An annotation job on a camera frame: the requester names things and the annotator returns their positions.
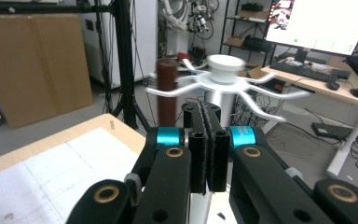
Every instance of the white paper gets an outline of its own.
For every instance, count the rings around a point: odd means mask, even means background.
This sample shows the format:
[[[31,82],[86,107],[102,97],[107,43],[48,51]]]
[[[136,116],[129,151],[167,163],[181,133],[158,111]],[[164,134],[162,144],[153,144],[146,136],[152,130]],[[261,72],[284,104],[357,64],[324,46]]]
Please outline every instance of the white paper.
[[[94,183],[123,181],[138,156],[100,128],[0,172],[0,223],[64,223]]]

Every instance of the desk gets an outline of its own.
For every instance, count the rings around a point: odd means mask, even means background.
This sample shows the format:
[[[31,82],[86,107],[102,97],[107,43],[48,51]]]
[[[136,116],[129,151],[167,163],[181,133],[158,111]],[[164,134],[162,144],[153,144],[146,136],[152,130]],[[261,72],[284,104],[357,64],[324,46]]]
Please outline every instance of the desk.
[[[104,128],[138,155],[145,146],[143,136],[112,115],[104,114],[0,156],[0,171],[97,128]]]
[[[290,73],[285,73],[269,67],[262,69],[265,73],[275,73],[277,74],[276,78],[282,81],[285,81],[290,84],[295,84],[298,87],[305,88],[310,91],[315,91],[315,93],[321,94],[323,96],[329,97],[333,100],[339,100],[345,104],[358,106],[358,98],[354,97],[350,93],[350,86],[340,84],[340,88],[337,91],[330,91],[325,87],[325,83],[317,80],[307,79],[305,77],[300,77]],[[274,123],[268,126],[268,130],[274,126]],[[327,168],[327,174],[331,177],[337,177],[344,161],[346,160],[353,141],[358,135],[358,122],[353,131],[348,136],[347,141],[338,149],[336,156],[331,161],[329,167]]]

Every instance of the monitor screen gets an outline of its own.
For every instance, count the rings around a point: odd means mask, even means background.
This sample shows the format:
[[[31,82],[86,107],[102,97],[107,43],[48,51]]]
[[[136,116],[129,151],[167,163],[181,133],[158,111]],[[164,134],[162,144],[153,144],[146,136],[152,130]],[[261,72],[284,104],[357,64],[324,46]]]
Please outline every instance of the monitor screen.
[[[273,0],[267,41],[351,55],[358,43],[358,1]]]

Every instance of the gray floor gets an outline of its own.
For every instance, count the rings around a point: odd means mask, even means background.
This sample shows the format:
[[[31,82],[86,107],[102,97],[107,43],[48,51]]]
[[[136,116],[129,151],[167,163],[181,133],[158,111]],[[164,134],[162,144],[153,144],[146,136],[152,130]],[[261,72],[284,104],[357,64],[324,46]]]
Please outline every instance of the gray floor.
[[[153,80],[150,80],[150,84],[151,86],[154,85]],[[95,84],[92,85],[92,90],[94,104],[77,111],[18,129],[11,129],[3,120],[2,125],[0,125],[0,156],[16,148],[26,146],[34,141],[67,129],[82,121],[101,115],[103,113],[104,103],[103,90],[100,86]],[[179,97],[177,111],[180,111],[180,105],[183,102],[194,100],[198,95],[202,95],[202,91],[193,91],[190,94]],[[154,111],[155,117],[157,115],[156,97],[149,95],[149,106],[148,99],[146,97],[147,95],[145,94],[145,87],[143,87],[141,83],[136,85],[135,96],[138,105],[141,107],[146,118],[153,126],[154,121],[151,109]],[[117,103],[117,98],[117,91],[114,91],[114,105]],[[315,121],[320,121],[319,118],[308,113],[304,109],[298,109],[295,106],[290,105],[284,107],[282,114],[284,117],[288,118],[289,122],[294,123],[309,133],[313,133],[310,128],[310,124]],[[145,135],[142,125],[140,122],[138,123],[140,126],[140,130],[138,130],[138,132]],[[325,169],[333,158],[335,151],[339,147],[339,144],[332,146],[310,137],[299,129],[288,124],[277,125],[267,134],[267,138],[271,147],[275,149],[289,165],[296,167],[304,175],[304,180],[310,187],[313,187],[318,180],[327,178],[325,175]],[[326,139],[326,141],[335,142],[331,139]],[[355,159],[349,156],[344,164],[339,178],[358,186],[358,169],[354,164]]]

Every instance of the blue tape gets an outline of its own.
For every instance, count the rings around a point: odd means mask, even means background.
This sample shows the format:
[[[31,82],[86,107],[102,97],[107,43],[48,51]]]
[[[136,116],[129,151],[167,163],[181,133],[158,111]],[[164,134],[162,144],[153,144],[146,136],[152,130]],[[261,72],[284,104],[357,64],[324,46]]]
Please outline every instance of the blue tape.
[[[240,145],[255,144],[255,133],[249,126],[231,126],[234,149]]]
[[[157,132],[157,144],[165,146],[179,146],[179,128],[160,127]]]

